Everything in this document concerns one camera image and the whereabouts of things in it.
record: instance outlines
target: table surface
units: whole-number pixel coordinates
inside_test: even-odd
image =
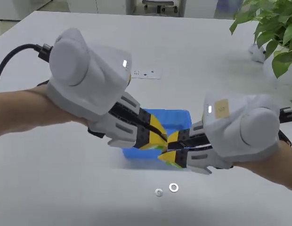
[[[0,36],[0,62],[24,43],[53,44],[69,27],[87,41],[132,52],[133,69],[159,69],[161,80],[133,79],[127,91],[144,108],[186,109],[201,118],[209,92],[269,93],[291,105],[292,89],[274,89],[246,51],[255,23],[231,36],[232,21],[34,12]],[[48,79],[33,51],[14,57],[0,91]],[[282,126],[292,141],[292,123]],[[132,169],[107,139],[75,123],[0,137],[0,226],[292,226],[292,191],[247,170]],[[171,193],[171,182],[179,185]],[[163,189],[157,197],[155,189]]]

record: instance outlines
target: human arm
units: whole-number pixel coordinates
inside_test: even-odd
[[[263,161],[236,162],[242,167],[274,183],[292,190],[292,147],[279,141],[280,150]]]
[[[42,85],[28,90],[0,93],[0,136],[70,121],[87,124],[84,119],[55,106],[46,97],[45,91],[46,85]]]

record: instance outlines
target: sticker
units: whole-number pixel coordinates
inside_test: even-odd
[[[227,99],[216,101],[214,104],[215,118],[222,119],[230,116],[229,102]]]

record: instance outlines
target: blue box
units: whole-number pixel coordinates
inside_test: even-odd
[[[177,130],[191,127],[191,117],[186,110],[145,109],[153,114],[165,128],[168,136]],[[161,154],[160,149],[138,150],[134,147],[122,149],[125,158],[128,159],[157,159]]]

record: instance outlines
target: metal washer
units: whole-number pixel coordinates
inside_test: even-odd
[[[158,196],[158,197],[163,196],[163,190],[160,189],[160,188],[157,188],[157,189],[155,190],[155,195]]]
[[[178,186],[176,183],[171,183],[171,184],[169,185],[169,190],[170,190],[171,192],[178,192],[178,190],[179,190],[179,186]]]

